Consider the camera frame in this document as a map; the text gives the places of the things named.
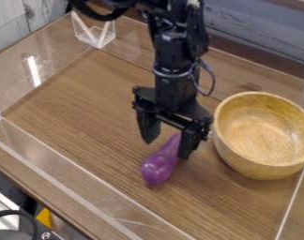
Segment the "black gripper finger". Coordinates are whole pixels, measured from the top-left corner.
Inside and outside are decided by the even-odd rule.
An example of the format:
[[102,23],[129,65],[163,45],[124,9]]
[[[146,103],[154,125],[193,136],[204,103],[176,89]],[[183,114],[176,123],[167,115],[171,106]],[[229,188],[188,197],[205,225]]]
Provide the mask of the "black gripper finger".
[[192,127],[188,127],[181,132],[181,140],[179,147],[179,157],[188,159],[192,152],[197,149],[203,140],[203,134]]
[[154,113],[137,112],[137,123],[142,140],[150,144],[161,133],[161,121]]

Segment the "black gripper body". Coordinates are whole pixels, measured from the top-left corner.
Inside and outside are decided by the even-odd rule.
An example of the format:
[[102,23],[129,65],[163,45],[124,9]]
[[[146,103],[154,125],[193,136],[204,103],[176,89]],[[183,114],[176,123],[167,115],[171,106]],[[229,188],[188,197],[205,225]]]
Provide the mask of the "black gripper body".
[[179,128],[195,128],[208,139],[213,116],[197,101],[200,70],[183,75],[156,75],[154,87],[136,86],[132,89],[134,101],[132,107],[146,113],[154,113],[161,123]]

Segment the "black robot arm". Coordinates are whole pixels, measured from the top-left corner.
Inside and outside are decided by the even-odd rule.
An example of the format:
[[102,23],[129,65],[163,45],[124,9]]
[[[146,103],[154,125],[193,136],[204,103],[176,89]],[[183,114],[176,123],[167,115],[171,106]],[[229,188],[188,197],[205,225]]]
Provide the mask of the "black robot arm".
[[109,14],[97,12],[90,0],[70,0],[70,3],[101,22],[117,20],[133,8],[145,18],[154,48],[154,86],[132,89],[141,137],[152,143],[164,123],[179,128],[179,157],[189,158],[208,140],[213,123],[213,115],[197,101],[200,95],[207,97],[213,93],[199,85],[200,71],[212,69],[203,60],[211,47],[204,0],[104,0],[112,7]]

